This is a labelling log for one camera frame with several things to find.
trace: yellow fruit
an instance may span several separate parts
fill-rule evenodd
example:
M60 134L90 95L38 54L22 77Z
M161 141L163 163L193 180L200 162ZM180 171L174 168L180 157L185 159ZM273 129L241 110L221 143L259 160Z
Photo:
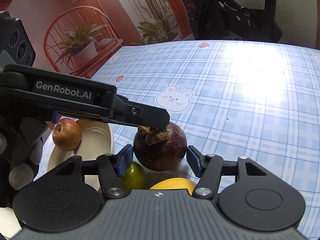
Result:
M172 178L172 179L166 179L164 181L161 181L157 184L155 184L150 189L181 189L186 188L190 195L192 195L193 190L197 186L196 183L189 179L184 178Z
M132 162L122 178L119 178L125 191L146 187L146 173L141 165Z

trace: white pot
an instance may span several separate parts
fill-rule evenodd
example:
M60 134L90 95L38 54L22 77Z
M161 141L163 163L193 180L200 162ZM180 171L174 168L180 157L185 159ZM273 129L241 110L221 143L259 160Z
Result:
M82 49L78 54L74 55L73 58L75 59L77 64L85 64L90 59L93 59L97 56L97 50L94 45L94 42L90 42L84 49Z

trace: camera lens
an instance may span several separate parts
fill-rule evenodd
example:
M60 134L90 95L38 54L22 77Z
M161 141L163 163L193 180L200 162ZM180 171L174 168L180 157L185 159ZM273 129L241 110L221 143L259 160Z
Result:
M20 44L20 46L18 48L18 53L17 53L18 60L22 60L23 59L24 54L26 53L26 48L27 48L26 43L24 41L21 42L21 44Z
M26 57L26 62L25 62L25 65L26 66L30 66L30 63L31 63L31 54L29 53Z
M17 44L18 39L19 39L19 31L14 30L10 36L10 46L14 47Z

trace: screw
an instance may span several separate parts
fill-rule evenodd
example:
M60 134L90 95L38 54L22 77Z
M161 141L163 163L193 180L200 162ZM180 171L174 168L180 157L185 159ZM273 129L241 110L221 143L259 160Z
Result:
M196 189L196 194L199 196L207 196L211 193L211 190L207 187L200 187Z
M119 187L112 187L108 189L108 194L111 196L120 196L124 193L124 191Z
M137 114L137 109L136 108L131 108L131 114L136 115Z

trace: blue plaid tablecloth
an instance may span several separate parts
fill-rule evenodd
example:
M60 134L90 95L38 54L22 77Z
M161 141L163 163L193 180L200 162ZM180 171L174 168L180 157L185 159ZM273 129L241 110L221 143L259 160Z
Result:
M249 41L123 47L92 79L166 108L203 154L248 156L295 187L307 205L299 231L320 237L320 51ZM116 152L137 131L112 129ZM172 177L198 181L186 160L175 170L146 172L149 187ZM224 177L219 190L233 182Z

